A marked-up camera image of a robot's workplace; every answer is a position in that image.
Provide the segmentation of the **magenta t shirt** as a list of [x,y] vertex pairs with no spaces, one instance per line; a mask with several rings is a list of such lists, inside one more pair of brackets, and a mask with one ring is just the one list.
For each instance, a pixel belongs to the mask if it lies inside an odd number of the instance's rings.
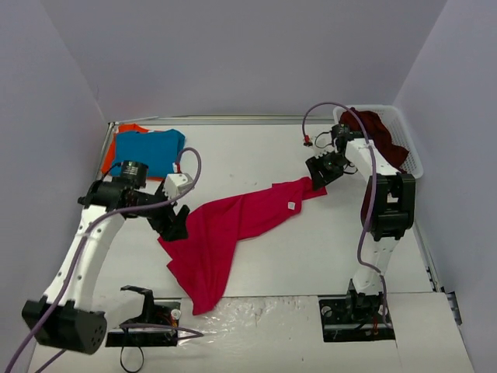
[[169,271],[193,302],[193,314],[212,311],[224,295],[239,241],[258,237],[300,214],[305,200],[325,196],[309,177],[205,203],[186,219],[188,238],[158,239]]

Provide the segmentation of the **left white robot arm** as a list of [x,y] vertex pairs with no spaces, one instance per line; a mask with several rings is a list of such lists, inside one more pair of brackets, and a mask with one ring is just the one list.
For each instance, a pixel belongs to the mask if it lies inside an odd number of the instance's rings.
[[97,300],[94,290],[114,238],[130,218],[144,218],[164,240],[186,239],[187,206],[174,207],[192,190],[194,178],[175,171],[155,193],[145,193],[148,167],[125,161],[119,176],[97,180],[78,202],[81,220],[57,275],[38,301],[27,301],[22,317],[40,345],[94,354],[106,334],[129,320],[147,325],[156,315],[148,289],[126,285],[115,299]]

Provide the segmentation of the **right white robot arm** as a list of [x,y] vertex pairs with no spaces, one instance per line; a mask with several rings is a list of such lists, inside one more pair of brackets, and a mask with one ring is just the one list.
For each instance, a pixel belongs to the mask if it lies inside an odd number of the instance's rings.
[[348,166],[364,178],[367,188],[360,210],[363,231],[356,251],[360,265],[349,282],[339,323],[363,324],[387,311],[385,274],[395,247],[412,227],[415,210],[415,177],[401,173],[361,131],[337,124],[327,133],[331,141],[304,136],[304,146],[314,155],[305,164],[314,190],[336,181]]

